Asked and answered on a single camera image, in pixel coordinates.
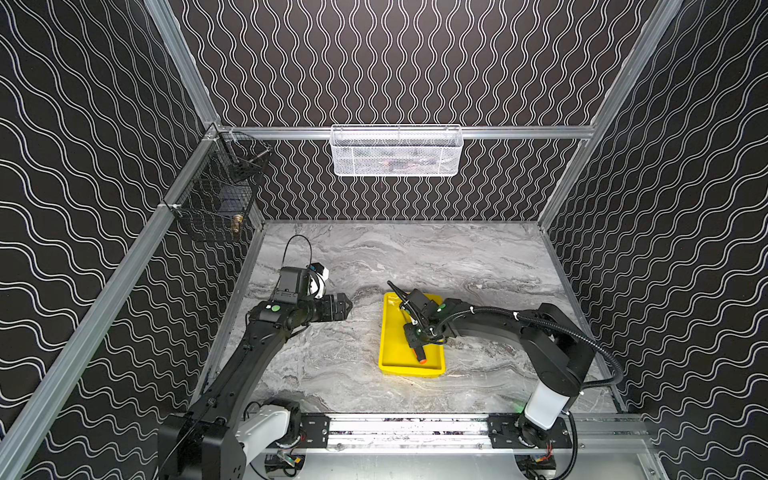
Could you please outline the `black orange-tipped screwdriver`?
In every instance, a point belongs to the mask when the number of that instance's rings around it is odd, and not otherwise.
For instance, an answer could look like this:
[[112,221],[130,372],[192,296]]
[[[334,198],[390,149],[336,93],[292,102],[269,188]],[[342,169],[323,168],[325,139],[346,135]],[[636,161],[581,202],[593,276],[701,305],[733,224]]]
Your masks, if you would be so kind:
[[426,352],[424,350],[424,342],[418,337],[408,337],[407,342],[409,347],[413,350],[416,360],[419,364],[425,364],[427,361]]

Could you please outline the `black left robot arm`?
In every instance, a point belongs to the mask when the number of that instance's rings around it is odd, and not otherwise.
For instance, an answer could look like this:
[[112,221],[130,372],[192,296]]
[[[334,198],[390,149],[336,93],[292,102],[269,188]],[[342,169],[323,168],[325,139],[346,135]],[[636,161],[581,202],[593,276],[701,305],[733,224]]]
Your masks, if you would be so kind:
[[288,428],[251,435],[255,416],[244,412],[255,387],[292,335],[315,322],[344,321],[354,308],[343,293],[295,304],[262,301],[247,314],[245,333],[213,383],[183,414],[158,430],[157,479],[241,479],[252,458]]

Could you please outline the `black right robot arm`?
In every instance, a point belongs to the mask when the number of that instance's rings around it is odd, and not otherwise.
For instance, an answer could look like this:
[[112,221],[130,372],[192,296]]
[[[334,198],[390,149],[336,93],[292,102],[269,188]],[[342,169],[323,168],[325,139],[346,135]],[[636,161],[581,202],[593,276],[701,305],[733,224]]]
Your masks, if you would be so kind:
[[438,303],[417,289],[407,292],[393,282],[388,286],[408,315],[403,339],[420,364],[427,362],[428,346],[458,337],[520,345],[538,381],[513,432],[528,448],[552,444],[550,431],[586,386],[585,378],[597,352],[567,315],[549,303],[528,310],[478,306],[456,298]]

